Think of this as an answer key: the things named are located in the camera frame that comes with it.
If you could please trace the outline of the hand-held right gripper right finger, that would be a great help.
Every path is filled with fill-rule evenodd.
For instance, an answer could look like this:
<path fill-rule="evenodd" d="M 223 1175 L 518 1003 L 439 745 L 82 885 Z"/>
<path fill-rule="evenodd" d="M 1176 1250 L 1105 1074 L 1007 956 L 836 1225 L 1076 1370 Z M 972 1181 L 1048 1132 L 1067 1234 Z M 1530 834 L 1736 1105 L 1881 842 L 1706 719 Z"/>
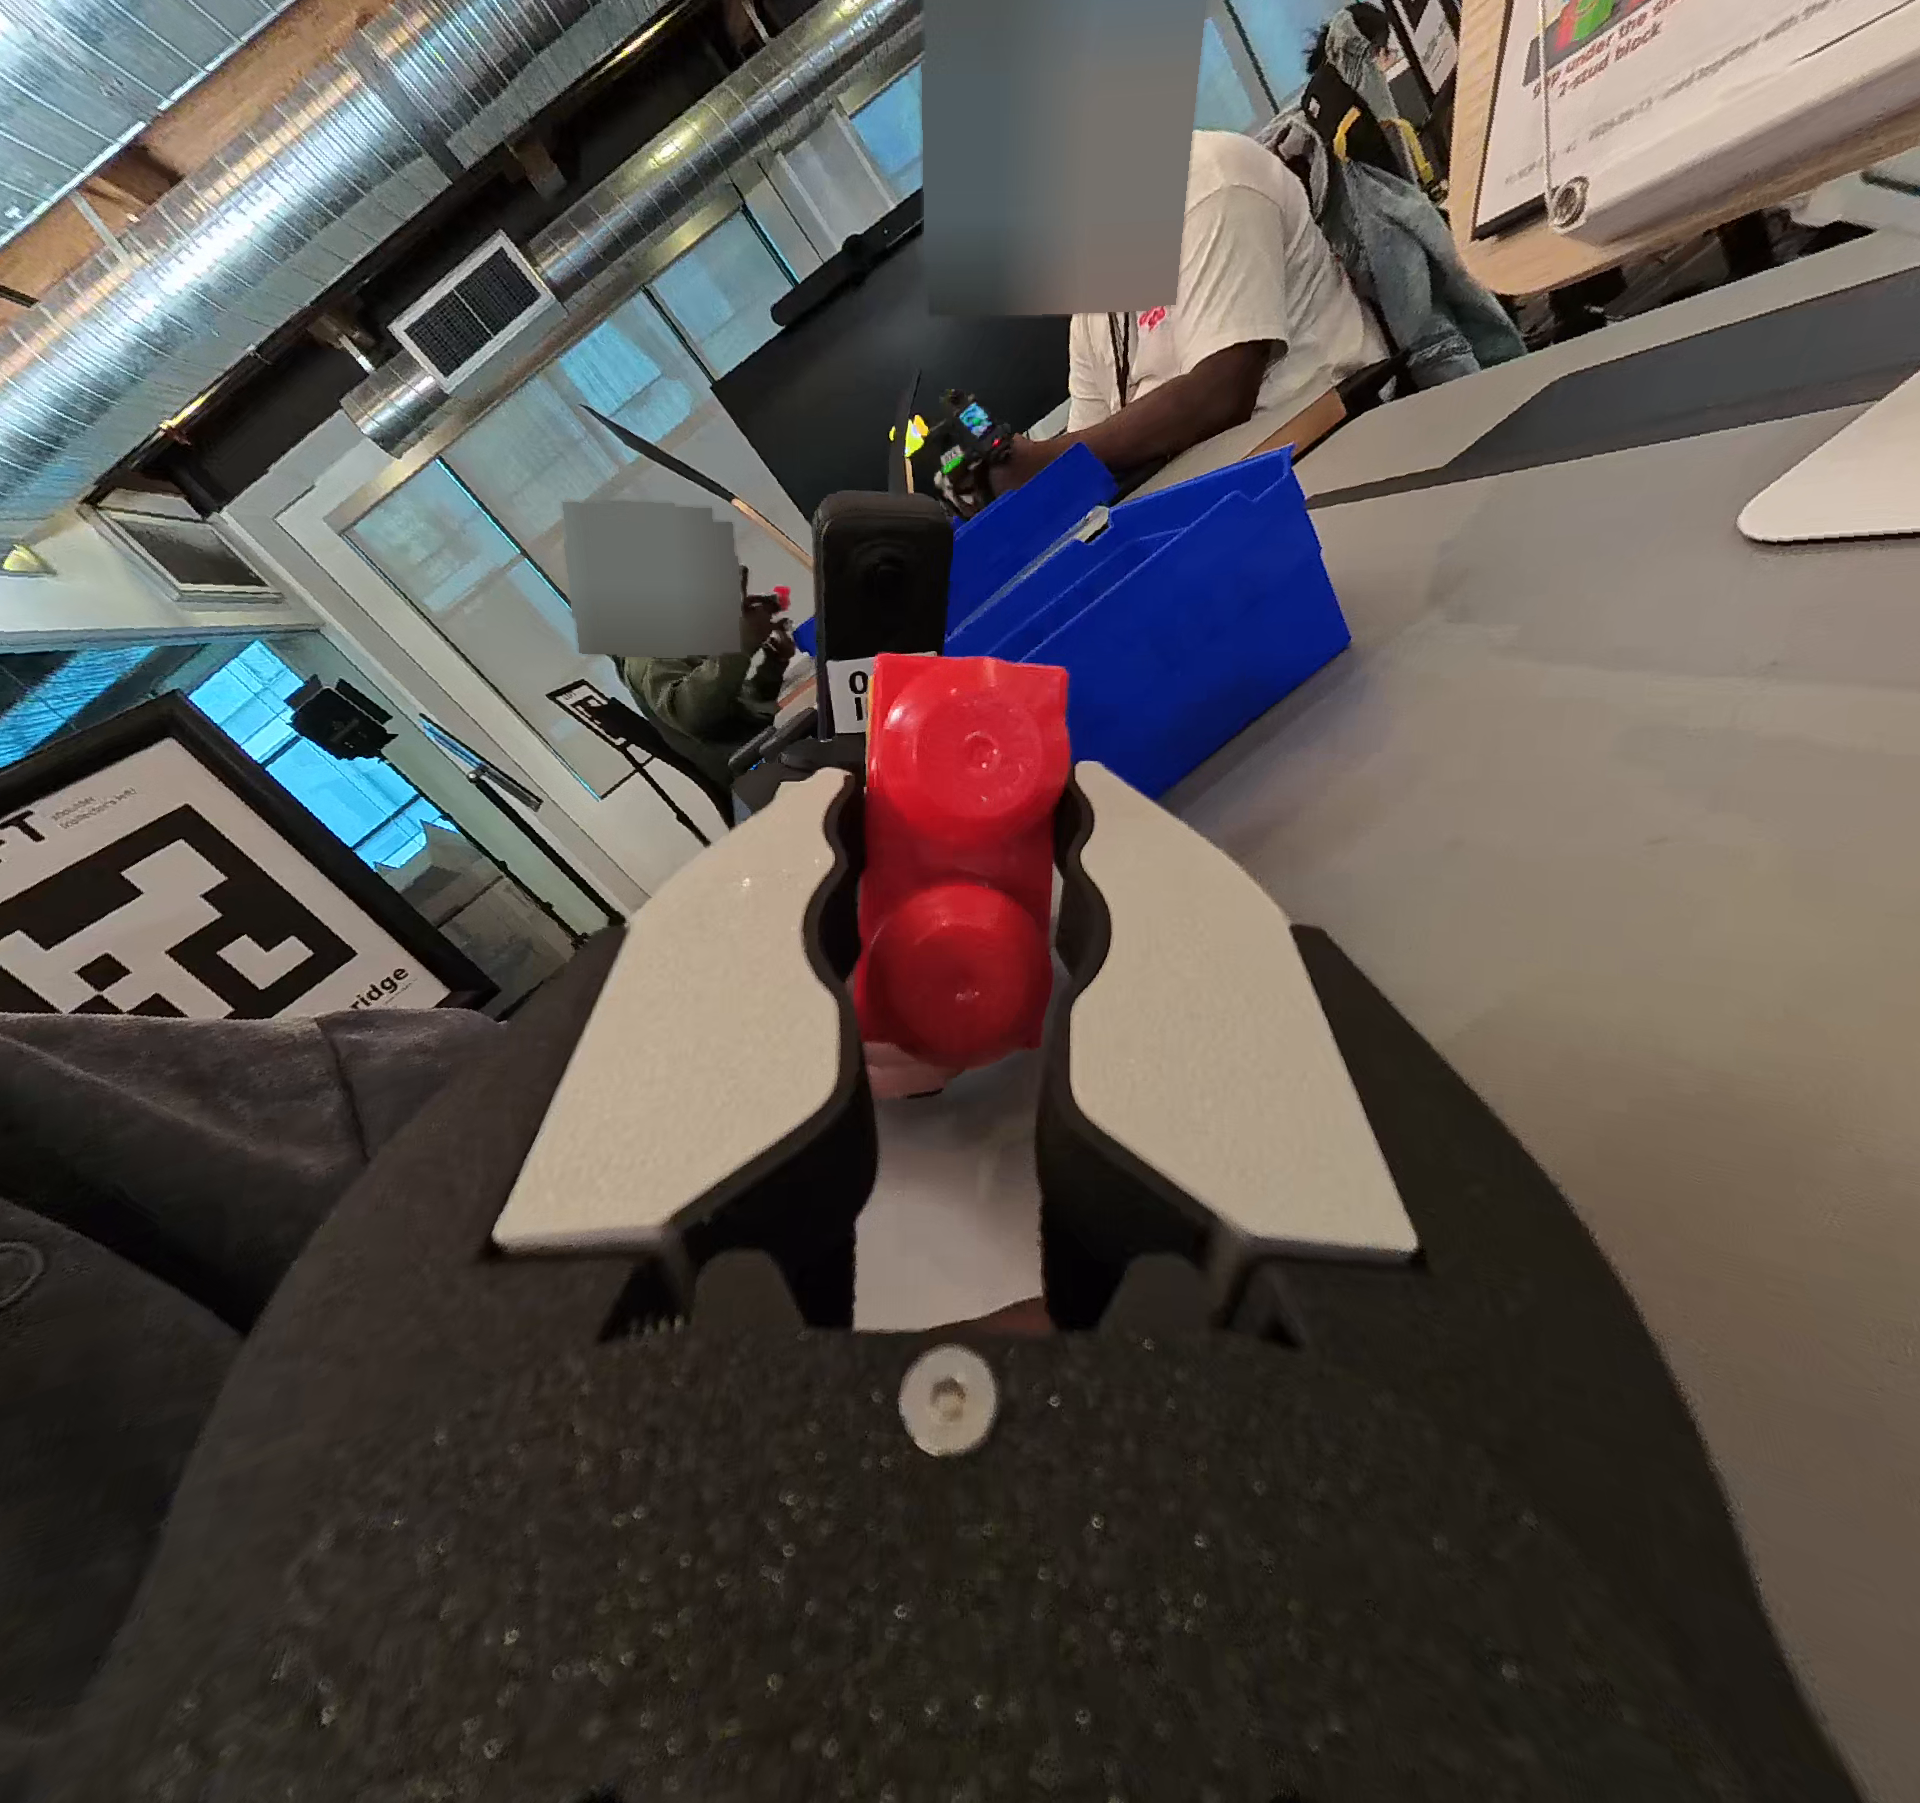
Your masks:
<path fill-rule="evenodd" d="M 1054 850 L 1065 984 L 1034 1129 L 1054 1323 L 1092 1328 L 1159 1259 L 1216 1323 L 1270 1264 L 1418 1264 L 1287 910 L 1100 761 L 1073 769 Z"/>

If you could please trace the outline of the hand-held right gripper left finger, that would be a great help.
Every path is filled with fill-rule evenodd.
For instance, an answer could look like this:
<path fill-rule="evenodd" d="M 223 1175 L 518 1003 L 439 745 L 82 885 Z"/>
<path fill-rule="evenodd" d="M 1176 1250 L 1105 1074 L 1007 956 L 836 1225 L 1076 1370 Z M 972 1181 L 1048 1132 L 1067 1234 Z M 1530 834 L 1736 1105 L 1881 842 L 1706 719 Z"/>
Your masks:
<path fill-rule="evenodd" d="M 634 1263 L 690 1312 L 757 1252 L 814 1324 L 852 1320 L 878 1114 L 851 992 L 862 785 L 825 765 L 631 918 L 492 1221 L 508 1259 Z"/>

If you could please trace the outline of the red two-stud block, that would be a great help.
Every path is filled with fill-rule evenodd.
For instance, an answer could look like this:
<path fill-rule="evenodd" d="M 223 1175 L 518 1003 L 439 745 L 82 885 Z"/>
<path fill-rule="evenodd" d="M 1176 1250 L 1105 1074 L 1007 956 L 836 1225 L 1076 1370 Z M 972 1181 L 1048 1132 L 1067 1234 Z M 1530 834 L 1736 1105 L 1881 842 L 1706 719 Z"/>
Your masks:
<path fill-rule="evenodd" d="M 1034 1048 L 1051 991 L 1069 672 L 878 658 L 862 800 L 862 1035 L 964 1071 Z"/>

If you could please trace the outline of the blue plastic bin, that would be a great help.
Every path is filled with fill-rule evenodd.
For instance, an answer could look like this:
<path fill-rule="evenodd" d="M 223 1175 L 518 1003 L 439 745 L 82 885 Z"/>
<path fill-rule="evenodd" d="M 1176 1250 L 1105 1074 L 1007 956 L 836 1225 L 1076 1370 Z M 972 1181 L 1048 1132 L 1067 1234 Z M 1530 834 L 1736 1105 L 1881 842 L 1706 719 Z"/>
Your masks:
<path fill-rule="evenodd" d="M 937 499 L 952 538 L 948 562 L 946 654 L 989 654 L 1007 630 L 987 624 L 989 603 L 1020 592 L 1028 570 L 1069 538 L 1094 509 L 1119 502 L 1119 485 L 1087 447 L 1073 447 L 1018 489 L 998 496 L 982 514 L 954 521 Z"/>
<path fill-rule="evenodd" d="M 989 654 L 1069 672 L 1074 759 L 1149 798 L 1350 643 L 1291 451 L 1098 506 L 989 603 Z"/>

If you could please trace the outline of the grey desk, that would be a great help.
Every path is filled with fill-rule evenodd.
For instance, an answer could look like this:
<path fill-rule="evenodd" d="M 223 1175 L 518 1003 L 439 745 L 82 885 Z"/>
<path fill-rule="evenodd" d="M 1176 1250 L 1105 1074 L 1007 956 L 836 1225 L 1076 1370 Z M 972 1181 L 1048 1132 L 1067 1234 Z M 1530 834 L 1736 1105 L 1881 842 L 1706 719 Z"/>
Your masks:
<path fill-rule="evenodd" d="M 1839 408 L 1324 511 L 1359 652 L 1176 800 L 1332 932 L 1421 1273 L 1026 1342 L 1017 1593 L 884 1798 L 1917 1798 L 1917 546 Z"/>

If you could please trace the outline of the black video bar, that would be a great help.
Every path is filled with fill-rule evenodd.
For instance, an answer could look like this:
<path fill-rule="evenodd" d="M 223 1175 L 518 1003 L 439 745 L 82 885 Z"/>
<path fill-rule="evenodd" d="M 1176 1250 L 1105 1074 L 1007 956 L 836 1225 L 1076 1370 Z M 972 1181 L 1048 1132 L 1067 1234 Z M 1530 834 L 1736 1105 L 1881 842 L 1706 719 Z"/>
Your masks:
<path fill-rule="evenodd" d="M 851 234 L 831 258 L 788 289 L 772 305 L 774 324 L 780 330 L 800 325 L 829 300 L 865 283 L 876 267 L 888 262 L 904 242 L 919 236 L 923 229 L 923 197 L 912 193 L 895 210 Z"/>

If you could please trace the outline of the black framed sign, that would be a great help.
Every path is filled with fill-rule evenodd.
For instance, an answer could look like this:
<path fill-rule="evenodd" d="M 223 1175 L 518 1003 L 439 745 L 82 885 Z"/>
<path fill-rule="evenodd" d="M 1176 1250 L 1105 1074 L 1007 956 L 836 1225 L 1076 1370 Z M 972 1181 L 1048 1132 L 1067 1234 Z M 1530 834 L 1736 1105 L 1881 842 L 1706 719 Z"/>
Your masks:
<path fill-rule="evenodd" d="M 712 837 L 701 826 L 690 808 L 681 803 L 667 783 L 667 777 L 673 777 L 683 789 L 697 790 L 720 815 L 723 829 L 732 826 L 732 801 L 720 796 L 714 785 L 701 774 L 694 761 L 628 700 L 604 693 L 589 679 L 566 682 L 548 692 L 546 697 L 576 724 L 585 726 L 607 745 L 628 765 L 630 777 L 643 783 L 659 806 L 665 808 L 698 845 L 708 848 Z"/>

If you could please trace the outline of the person's dark sweatshirt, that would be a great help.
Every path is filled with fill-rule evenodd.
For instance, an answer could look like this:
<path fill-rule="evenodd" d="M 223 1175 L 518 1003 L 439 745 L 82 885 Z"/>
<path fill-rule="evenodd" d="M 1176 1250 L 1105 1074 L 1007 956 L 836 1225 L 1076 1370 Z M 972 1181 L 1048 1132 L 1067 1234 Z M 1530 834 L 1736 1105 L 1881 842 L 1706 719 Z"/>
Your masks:
<path fill-rule="evenodd" d="M 4 1014 L 4 1798 L 100 1670 L 278 1282 L 499 1034 L 447 1005 Z"/>

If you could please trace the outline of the framed marker sign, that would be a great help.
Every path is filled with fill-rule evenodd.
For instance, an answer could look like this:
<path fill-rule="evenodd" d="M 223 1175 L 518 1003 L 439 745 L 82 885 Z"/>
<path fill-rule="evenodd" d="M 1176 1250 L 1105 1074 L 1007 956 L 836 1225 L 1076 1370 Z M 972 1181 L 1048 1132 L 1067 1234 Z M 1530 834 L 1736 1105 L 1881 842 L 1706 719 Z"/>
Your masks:
<path fill-rule="evenodd" d="M 186 695 L 2 777 L 8 1014 L 296 1020 L 496 983 Z"/>

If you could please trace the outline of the denim jacket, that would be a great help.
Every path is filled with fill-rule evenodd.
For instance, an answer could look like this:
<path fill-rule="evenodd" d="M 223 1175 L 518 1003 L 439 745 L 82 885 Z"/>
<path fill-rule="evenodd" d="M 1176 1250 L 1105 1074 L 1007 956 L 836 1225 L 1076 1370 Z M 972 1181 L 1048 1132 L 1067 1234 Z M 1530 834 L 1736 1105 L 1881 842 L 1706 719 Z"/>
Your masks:
<path fill-rule="evenodd" d="M 1465 267 L 1439 170 L 1382 68 L 1388 16 L 1349 4 L 1307 48 L 1307 82 L 1257 139 L 1307 193 L 1345 276 L 1415 389 L 1475 376 L 1525 353 L 1502 300 Z"/>

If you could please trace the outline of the instruction sheet on stand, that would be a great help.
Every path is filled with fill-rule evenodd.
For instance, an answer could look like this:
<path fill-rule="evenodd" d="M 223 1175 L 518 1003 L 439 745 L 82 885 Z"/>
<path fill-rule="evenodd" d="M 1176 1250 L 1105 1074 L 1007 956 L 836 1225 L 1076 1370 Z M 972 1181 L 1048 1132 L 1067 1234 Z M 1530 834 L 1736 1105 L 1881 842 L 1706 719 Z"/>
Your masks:
<path fill-rule="evenodd" d="M 1544 215 L 1525 215 L 1497 234 L 1475 230 L 1485 144 L 1501 86 L 1502 39 L 1511 0 L 1462 0 L 1454 76 L 1450 226 L 1470 271 L 1501 296 L 1534 296 L 1620 263 L 1656 254 L 1692 234 L 1843 181 L 1879 162 L 1896 162 L 1919 143 L 1919 109 L 1894 112 L 1819 153 L 1718 186 L 1681 215 L 1612 239 L 1562 234 Z"/>

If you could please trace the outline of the clear framed instruction sheet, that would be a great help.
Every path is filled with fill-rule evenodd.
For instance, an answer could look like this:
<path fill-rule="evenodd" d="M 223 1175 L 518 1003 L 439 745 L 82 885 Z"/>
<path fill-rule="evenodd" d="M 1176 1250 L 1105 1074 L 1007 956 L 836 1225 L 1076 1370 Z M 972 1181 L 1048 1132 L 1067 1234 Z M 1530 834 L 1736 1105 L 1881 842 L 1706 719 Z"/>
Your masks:
<path fill-rule="evenodd" d="M 1666 226 L 1917 112 L 1919 0 L 1502 0 L 1474 236 Z"/>

